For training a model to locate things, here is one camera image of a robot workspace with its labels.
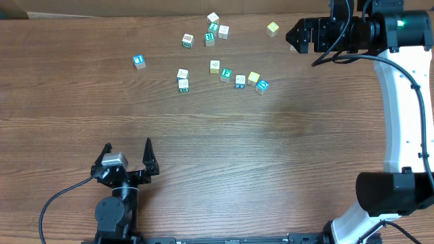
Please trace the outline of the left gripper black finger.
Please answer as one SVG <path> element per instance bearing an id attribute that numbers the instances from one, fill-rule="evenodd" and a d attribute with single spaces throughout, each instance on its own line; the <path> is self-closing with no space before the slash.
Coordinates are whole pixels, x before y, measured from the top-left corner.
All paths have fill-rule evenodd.
<path id="1" fill-rule="evenodd" d="M 100 167 L 102 165 L 103 157 L 105 156 L 105 154 L 111 153 L 112 148 L 113 147 L 112 147 L 111 143 L 106 143 L 104 145 L 104 148 L 102 149 L 102 152 L 100 153 L 98 158 L 95 160 L 94 164 L 91 166 L 91 169 L 97 169 L 98 167 Z"/>
<path id="2" fill-rule="evenodd" d="M 146 139 L 142 164 L 145 166 L 146 174 L 149 176 L 159 175 L 159 164 L 153 152 L 152 142 L 150 138 Z"/>

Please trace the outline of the yellow-top wooden block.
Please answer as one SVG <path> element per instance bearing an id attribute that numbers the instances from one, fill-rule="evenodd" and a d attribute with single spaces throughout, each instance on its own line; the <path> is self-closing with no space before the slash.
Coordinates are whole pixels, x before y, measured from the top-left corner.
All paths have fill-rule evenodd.
<path id="1" fill-rule="evenodd" d="M 260 78 L 260 75 L 258 73 L 255 73 L 252 71 L 248 76 L 248 85 L 255 87 L 259 78 Z"/>

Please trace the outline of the blue D letter block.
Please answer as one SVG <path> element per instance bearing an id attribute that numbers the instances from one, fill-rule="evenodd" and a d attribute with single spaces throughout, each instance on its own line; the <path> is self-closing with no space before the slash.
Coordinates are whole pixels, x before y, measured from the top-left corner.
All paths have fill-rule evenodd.
<path id="1" fill-rule="evenodd" d="M 269 83 L 263 79 L 261 79 L 259 82 L 257 82 L 256 84 L 256 91 L 260 94 L 263 95 L 267 89 L 269 88 Z"/>

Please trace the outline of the blue T letter block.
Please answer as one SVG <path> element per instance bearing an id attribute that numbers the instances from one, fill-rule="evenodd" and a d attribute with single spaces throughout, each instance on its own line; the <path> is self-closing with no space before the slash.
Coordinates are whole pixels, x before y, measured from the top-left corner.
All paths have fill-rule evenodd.
<path id="1" fill-rule="evenodd" d="M 243 89 L 245 87 L 245 75 L 235 76 L 235 88 Z"/>

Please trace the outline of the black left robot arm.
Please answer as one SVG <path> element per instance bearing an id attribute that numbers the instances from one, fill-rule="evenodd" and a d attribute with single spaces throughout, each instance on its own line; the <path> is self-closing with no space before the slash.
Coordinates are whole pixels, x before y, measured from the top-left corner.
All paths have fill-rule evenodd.
<path id="1" fill-rule="evenodd" d="M 137 230 L 138 187 L 151 183 L 159 174 L 152 142 L 148 138 L 142 158 L 144 169 L 128 171 L 128 161 L 122 152 L 113 152 L 105 144 L 100 156 L 91 166 L 91 175 L 111 189 L 111 196 L 103 198 L 95 208 L 97 231 L 95 243 L 144 243 Z"/>

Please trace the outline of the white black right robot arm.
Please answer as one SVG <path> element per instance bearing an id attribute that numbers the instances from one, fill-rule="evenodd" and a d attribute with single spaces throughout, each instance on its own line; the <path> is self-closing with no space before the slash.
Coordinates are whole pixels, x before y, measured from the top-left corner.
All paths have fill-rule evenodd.
<path id="1" fill-rule="evenodd" d="M 319 53 L 316 65 L 373 61 L 386 126 L 383 171 L 360 173 L 356 201 L 320 233 L 288 241 L 380 243 L 383 226 L 433 204 L 431 19 L 402 1 L 332 1 L 328 17 L 300 19 L 285 39 L 301 54 Z"/>

